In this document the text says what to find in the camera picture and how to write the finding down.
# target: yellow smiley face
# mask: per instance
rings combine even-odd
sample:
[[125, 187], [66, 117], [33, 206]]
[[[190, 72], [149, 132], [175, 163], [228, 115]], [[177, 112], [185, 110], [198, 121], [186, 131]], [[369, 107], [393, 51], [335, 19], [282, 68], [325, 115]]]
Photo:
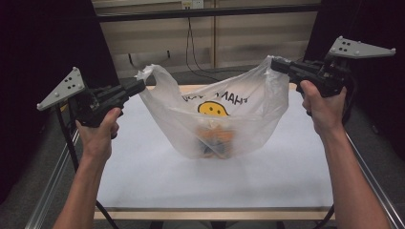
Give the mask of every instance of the yellow smiley face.
[[207, 101], [199, 106], [199, 113], [206, 114], [206, 115], [215, 115], [215, 116], [228, 116], [229, 114], [226, 112], [226, 109], [223, 105]]

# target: hand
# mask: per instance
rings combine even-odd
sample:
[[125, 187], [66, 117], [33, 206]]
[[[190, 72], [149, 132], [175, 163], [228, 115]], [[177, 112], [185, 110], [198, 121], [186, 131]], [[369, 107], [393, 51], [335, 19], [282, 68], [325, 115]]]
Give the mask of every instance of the hand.
[[339, 95], [324, 98], [310, 81], [303, 80], [300, 85], [305, 94], [303, 107], [312, 113], [316, 133], [322, 136], [343, 129], [346, 88], [343, 88]]
[[105, 115], [98, 128], [81, 126], [76, 121], [80, 138], [83, 142], [83, 157], [91, 161], [105, 163], [111, 156], [111, 136], [116, 135], [119, 129], [117, 119], [120, 108], [114, 108]]

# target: plastic bag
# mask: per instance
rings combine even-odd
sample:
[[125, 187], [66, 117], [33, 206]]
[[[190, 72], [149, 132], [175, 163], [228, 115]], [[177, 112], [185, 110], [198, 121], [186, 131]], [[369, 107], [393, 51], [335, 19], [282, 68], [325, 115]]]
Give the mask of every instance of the plastic bag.
[[140, 97], [173, 147], [191, 158], [230, 158], [261, 148], [288, 108], [288, 77], [270, 68], [268, 56], [238, 76], [182, 94], [163, 67], [151, 65], [157, 85]]

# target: wooden panel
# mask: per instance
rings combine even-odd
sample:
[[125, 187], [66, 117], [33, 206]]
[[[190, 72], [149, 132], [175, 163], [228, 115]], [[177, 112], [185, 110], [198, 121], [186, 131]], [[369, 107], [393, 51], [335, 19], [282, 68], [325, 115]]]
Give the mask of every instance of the wooden panel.
[[[145, 210], [134, 209], [112, 211], [109, 214], [113, 219], [140, 219], [140, 220], [296, 220], [296, 219], [323, 219], [328, 211], [325, 209], [308, 210], [225, 210], [207, 209], [196, 210]], [[105, 219], [101, 212], [96, 211], [95, 219]]]
[[[211, 18], [191, 18], [191, 22], [196, 48], [211, 47]], [[185, 50], [188, 20], [108, 22], [101, 28], [111, 54]]]

